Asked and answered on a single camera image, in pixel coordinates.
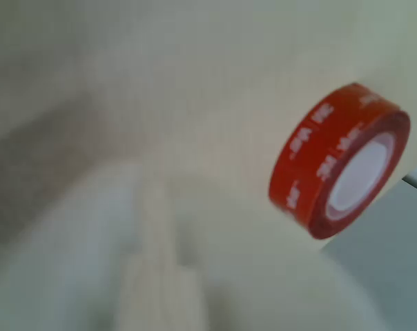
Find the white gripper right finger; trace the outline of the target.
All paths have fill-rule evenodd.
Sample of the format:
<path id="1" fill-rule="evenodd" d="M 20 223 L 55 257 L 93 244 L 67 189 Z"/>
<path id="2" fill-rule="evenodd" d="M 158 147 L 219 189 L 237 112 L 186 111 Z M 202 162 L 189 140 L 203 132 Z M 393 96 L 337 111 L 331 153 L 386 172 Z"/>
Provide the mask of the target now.
<path id="1" fill-rule="evenodd" d="M 365 291 L 267 213 L 159 213 L 127 260 L 122 330 L 378 330 Z"/>

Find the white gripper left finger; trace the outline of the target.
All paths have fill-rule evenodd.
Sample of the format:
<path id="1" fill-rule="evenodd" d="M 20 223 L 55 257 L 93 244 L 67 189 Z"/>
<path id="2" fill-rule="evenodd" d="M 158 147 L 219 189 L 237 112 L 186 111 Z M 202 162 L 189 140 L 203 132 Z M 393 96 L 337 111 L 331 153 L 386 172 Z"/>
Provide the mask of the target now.
<path id="1" fill-rule="evenodd" d="M 97 169 L 12 244 L 0 267 L 0 330 L 180 330 L 167 178 Z"/>

